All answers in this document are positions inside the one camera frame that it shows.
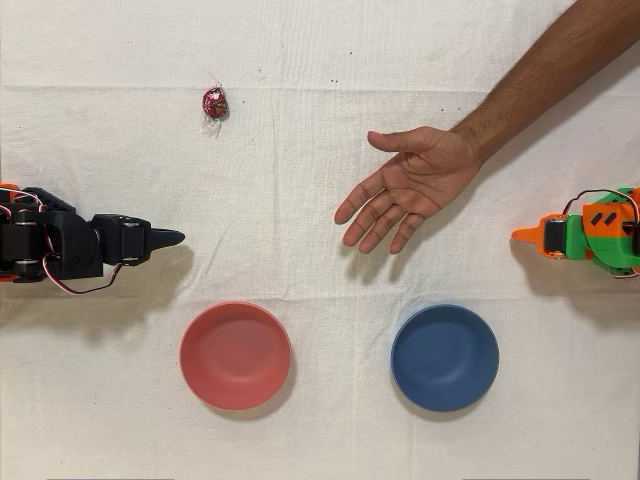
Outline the person's bare hand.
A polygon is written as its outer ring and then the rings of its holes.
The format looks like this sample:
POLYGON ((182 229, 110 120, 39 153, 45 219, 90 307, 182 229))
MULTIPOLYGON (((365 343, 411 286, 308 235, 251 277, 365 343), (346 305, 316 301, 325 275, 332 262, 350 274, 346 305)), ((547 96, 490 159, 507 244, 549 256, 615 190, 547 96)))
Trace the person's bare hand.
POLYGON ((466 135, 432 127, 367 134, 392 157, 359 182, 340 203, 334 222, 347 229, 342 242, 366 254, 396 232, 389 252, 400 253, 427 219, 455 200, 479 173, 478 149, 466 135))

